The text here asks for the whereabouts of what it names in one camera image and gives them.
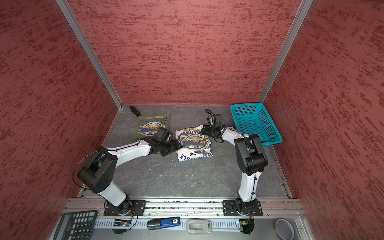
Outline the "olive green tank top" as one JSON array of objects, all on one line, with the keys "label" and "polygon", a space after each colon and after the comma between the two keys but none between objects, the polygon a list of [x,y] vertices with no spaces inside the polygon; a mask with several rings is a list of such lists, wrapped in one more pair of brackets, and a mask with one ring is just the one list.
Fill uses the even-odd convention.
[{"label": "olive green tank top", "polygon": [[153,136],[163,127],[170,129],[170,113],[139,116],[134,129],[134,140]]}]

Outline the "white grey-trimmed tank top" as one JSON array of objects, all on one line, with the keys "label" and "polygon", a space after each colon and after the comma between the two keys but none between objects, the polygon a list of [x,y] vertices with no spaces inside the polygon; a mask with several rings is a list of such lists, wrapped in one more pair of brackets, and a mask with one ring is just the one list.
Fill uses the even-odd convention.
[{"label": "white grey-trimmed tank top", "polygon": [[214,156],[211,150],[211,141],[202,133],[204,125],[193,128],[176,130],[176,140],[181,145],[177,150],[179,162],[211,158]]}]

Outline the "teal plastic basket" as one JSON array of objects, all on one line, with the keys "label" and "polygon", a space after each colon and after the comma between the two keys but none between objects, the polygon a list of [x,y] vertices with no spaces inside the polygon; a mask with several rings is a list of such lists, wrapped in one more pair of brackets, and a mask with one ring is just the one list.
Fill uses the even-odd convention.
[{"label": "teal plastic basket", "polygon": [[283,142],[279,130],[263,104],[237,104],[230,106],[230,110],[239,132],[258,135],[263,146]]}]

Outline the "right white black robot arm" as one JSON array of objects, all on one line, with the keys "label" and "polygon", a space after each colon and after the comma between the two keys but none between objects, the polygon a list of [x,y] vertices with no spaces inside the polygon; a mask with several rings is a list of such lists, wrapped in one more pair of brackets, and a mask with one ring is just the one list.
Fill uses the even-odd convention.
[{"label": "right white black robot arm", "polygon": [[217,143],[229,142],[235,147],[237,163],[242,172],[241,185],[234,209],[243,216],[252,214],[258,208],[256,195],[259,178],[268,165],[268,160],[258,135],[246,135],[224,123],[220,114],[205,109],[208,114],[202,134]]}]

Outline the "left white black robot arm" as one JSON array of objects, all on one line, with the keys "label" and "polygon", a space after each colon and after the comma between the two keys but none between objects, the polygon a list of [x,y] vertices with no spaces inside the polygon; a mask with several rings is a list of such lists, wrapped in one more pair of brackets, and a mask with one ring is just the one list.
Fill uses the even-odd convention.
[{"label": "left white black robot arm", "polygon": [[107,206],[116,214],[125,216],[133,212],[128,194],[114,183],[115,169],[131,160],[159,154],[163,157],[182,148],[178,140],[168,129],[160,127],[158,131],[137,142],[116,148],[99,146],[84,157],[77,177],[91,190],[106,200]]}]

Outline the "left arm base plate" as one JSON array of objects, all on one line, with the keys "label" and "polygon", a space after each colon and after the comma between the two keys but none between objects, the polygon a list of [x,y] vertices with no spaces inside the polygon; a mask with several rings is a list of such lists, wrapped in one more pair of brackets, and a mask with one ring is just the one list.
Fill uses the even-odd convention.
[{"label": "left arm base plate", "polygon": [[104,216],[132,216],[132,214],[137,214],[138,216],[143,216],[144,210],[146,207],[145,200],[131,200],[128,209],[121,211],[118,207],[113,206],[110,202],[105,201],[104,203]]}]

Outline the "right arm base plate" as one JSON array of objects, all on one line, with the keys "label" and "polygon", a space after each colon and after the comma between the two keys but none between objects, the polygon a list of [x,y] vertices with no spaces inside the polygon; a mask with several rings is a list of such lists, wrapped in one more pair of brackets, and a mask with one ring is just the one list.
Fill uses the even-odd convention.
[{"label": "right arm base plate", "polygon": [[243,202],[241,199],[234,201],[223,201],[224,216],[239,216],[239,217],[261,217],[263,216],[263,210],[261,203],[258,200],[250,202]]}]

